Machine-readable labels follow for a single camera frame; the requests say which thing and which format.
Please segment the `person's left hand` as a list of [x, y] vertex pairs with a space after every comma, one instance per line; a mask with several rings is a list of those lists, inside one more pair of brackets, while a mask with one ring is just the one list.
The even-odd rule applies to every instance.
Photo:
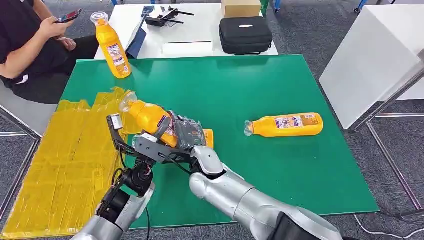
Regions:
[[58, 41], [58, 42], [60, 42], [60, 43], [62, 43], [63, 44], [63, 46], [69, 51], [69, 52], [71, 52], [71, 51], [73, 51], [73, 50], [75, 50], [76, 49], [76, 47], [77, 47], [77, 43], [73, 40], [73, 39], [71, 39], [71, 38], [67, 38], [67, 37], [63, 37], [63, 36], [61, 36], [61, 37], [58, 37], [58, 38], [56, 38], [56, 40]]

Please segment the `person's right hand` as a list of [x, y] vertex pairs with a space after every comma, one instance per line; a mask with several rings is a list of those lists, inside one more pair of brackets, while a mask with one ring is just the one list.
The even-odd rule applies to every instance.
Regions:
[[68, 27], [74, 23], [74, 20], [68, 22], [57, 22], [54, 16], [44, 19], [37, 31], [37, 35], [44, 39], [50, 39], [53, 37], [63, 36]]

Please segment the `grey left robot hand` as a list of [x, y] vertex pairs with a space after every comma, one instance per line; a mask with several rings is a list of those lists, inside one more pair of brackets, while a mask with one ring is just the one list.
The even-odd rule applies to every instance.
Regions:
[[161, 144], [161, 137], [164, 136], [169, 128], [171, 120], [170, 116], [163, 116], [155, 124], [157, 127], [155, 131], [149, 133], [144, 130], [141, 134], [136, 134], [132, 139], [132, 146], [135, 151], [160, 164], [173, 162], [188, 164], [191, 161], [191, 157], [186, 150]]

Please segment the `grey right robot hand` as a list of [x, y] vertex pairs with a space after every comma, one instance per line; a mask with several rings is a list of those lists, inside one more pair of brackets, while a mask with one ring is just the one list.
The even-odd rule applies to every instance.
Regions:
[[171, 116], [178, 149], [188, 151], [196, 146], [207, 145], [203, 127], [199, 121], [177, 115], [172, 110], [168, 113]]

